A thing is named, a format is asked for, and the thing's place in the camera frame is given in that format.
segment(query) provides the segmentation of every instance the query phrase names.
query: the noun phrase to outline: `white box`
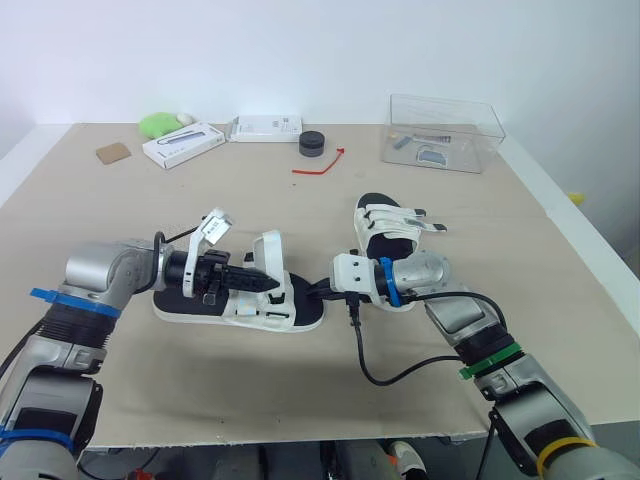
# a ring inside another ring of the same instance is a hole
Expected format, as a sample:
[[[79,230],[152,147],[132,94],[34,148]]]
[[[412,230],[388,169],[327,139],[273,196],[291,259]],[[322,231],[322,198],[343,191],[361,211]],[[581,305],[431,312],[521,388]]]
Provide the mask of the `white box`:
[[[241,115],[229,125],[230,142],[297,142],[302,133],[299,115]]]
[[[224,133],[206,122],[197,122],[143,144],[142,151],[168,169],[223,144],[224,140]]]

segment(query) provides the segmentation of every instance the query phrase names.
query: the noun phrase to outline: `black cable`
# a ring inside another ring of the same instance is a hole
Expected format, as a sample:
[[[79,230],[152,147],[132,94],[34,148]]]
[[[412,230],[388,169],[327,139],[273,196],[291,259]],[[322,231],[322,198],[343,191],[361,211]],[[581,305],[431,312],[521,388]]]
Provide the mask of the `black cable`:
[[[15,358],[20,353],[20,350],[24,348],[24,346],[27,343],[27,340],[29,340],[29,337],[37,333],[38,330],[40,330],[40,327],[42,327],[42,320],[38,320],[38,322],[36,322],[36,324],[33,327],[31,327],[27,333],[24,334],[24,336],[20,339],[20,341],[16,344],[16,346],[13,347],[13,350],[9,352],[9,355],[7,355],[7,358],[5,358],[4,361],[2,362],[2,365],[0,365],[0,378],[2,378],[2,376],[6,373],[9,366],[11,366]]]
[[[153,259],[151,260],[151,277],[149,278],[149,282],[137,289],[134,294],[146,292],[153,284],[156,283],[156,277],[158,276],[158,262],[160,260],[160,247],[162,247],[163,243],[167,243],[164,238],[164,233],[156,232],[153,237]]]
[[[144,470],[145,468],[147,468],[149,464],[153,462],[153,460],[158,456],[158,453],[160,453],[160,447],[156,448],[156,451],[151,454],[151,456],[147,459],[147,461],[144,462],[140,467],[136,468],[135,470],[138,470],[138,469]],[[130,472],[127,472],[118,478],[102,478],[87,472],[85,467],[80,462],[78,462],[77,467],[80,472],[82,472],[87,477],[92,478],[93,480],[122,480],[126,475],[130,473]]]
[[[198,227],[193,227],[190,228],[189,230],[185,230],[182,233],[179,233],[178,235],[174,235],[173,237],[170,237],[168,240],[166,240],[164,243],[171,243],[171,242],[175,242],[176,240],[181,239],[182,237],[186,237],[187,235],[191,235],[193,232],[195,232],[198,229]]]
[[[359,309],[357,305],[349,305],[349,316],[351,317],[351,322],[356,332],[356,342],[358,344],[358,360],[360,362],[360,369],[362,370],[362,373],[367,378],[367,380],[369,380],[374,385],[377,385],[378,387],[387,387],[389,385],[393,385],[394,383],[402,380],[404,377],[406,377],[410,373],[413,373],[419,368],[422,368],[424,366],[431,365],[432,363],[444,362],[444,361],[450,361],[450,360],[458,361],[458,362],[462,361],[460,357],[457,357],[455,355],[440,355],[438,357],[431,357],[431,358],[422,360],[421,362],[418,362],[415,365],[410,366],[406,370],[400,372],[395,377],[389,378],[387,380],[378,380],[373,375],[371,375],[371,372],[369,372],[369,369],[367,368],[367,364],[364,360],[364,344],[362,341],[362,332],[360,331],[360,315],[358,310]]]
[[[491,308],[493,308],[493,310],[496,312],[496,315],[498,316],[498,320],[500,321],[500,324],[504,327],[504,329],[507,329],[507,321],[504,318],[504,313],[502,313],[502,310],[500,309],[500,306],[490,297],[487,297],[486,295],[482,295],[481,293],[476,293],[476,292],[438,292],[438,293],[428,293],[426,295],[417,295],[417,296],[413,296],[413,297],[406,297],[404,298],[405,301],[409,301],[409,302],[417,302],[419,300],[431,300],[434,298],[447,298],[447,297],[470,297],[470,298],[477,298],[478,300],[482,300],[485,303],[488,303],[489,305],[491,305]]]
[[[495,432],[496,426],[493,422],[491,422],[491,426],[489,427],[489,436],[487,437],[487,441],[484,442],[484,449],[482,450],[482,458],[480,459],[480,465],[478,466],[478,472],[476,473],[476,480],[480,480],[482,478],[482,473],[484,472],[484,467],[487,465],[489,449],[491,448],[491,443],[493,441]]]

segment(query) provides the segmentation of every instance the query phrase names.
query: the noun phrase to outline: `table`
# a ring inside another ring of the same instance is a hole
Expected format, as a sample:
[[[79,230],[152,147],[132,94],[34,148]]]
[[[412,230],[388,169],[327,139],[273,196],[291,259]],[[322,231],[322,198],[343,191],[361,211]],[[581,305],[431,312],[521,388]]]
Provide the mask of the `table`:
[[[286,268],[317,281],[333,256],[356,247],[356,199],[379,191],[449,227],[424,234],[421,246],[446,255],[458,279],[501,305],[511,333],[592,423],[640,418],[638,336],[502,159],[481,175],[386,164],[381,127],[317,128],[328,139],[319,159],[300,157],[294,144],[227,144],[164,171],[142,154],[135,125],[74,126],[0,209],[0,270],[10,272],[0,291],[0,353],[46,309],[30,289],[55,288],[78,243],[150,239],[157,229],[169,236],[219,206],[235,220],[219,244],[232,262],[277,228]],[[102,165],[95,149],[117,141],[133,156]],[[337,146],[346,153],[326,175],[290,172],[324,166]],[[363,307],[376,375],[451,353],[421,310]],[[108,350],[93,446],[455,436],[488,423],[490,405],[455,363],[370,385],[339,302],[316,330],[283,335],[165,323],[147,293],[132,299]]]

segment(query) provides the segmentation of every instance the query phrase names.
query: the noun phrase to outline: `transparent container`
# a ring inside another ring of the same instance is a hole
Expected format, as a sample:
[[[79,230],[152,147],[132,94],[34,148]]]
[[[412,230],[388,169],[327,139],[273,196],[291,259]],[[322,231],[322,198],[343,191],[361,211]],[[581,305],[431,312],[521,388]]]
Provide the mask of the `transparent container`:
[[[382,159],[481,173],[504,140],[491,105],[391,95]]]

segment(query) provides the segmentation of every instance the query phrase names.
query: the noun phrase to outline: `red wire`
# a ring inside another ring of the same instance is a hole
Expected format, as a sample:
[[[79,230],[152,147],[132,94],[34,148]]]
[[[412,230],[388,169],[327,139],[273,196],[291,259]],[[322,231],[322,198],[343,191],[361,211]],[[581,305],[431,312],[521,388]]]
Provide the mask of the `red wire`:
[[[344,148],[336,148],[336,152],[338,152],[338,155],[336,155],[336,159],[333,162],[331,162],[329,166],[324,170],[291,170],[291,172],[300,173],[303,175],[324,175],[329,171],[331,167],[333,167],[336,164],[338,160],[340,160],[340,157],[344,154]]]

